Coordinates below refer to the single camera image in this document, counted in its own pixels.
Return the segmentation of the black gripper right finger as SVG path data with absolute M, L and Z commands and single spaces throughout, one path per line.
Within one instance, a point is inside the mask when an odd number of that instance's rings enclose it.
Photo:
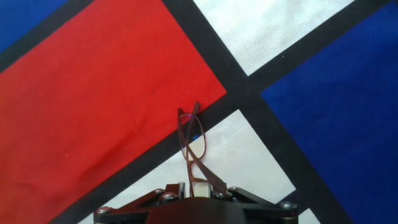
M 288 200 L 272 203 L 240 187 L 230 187 L 226 193 L 213 187 L 209 196 L 237 205 L 247 223 L 298 224 L 298 205 Z

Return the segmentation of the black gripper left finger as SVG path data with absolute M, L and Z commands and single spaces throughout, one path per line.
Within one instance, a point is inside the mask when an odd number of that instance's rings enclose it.
M 185 183 L 167 184 L 120 208 L 103 206 L 94 212 L 94 224 L 145 223 L 152 209 L 185 198 Z

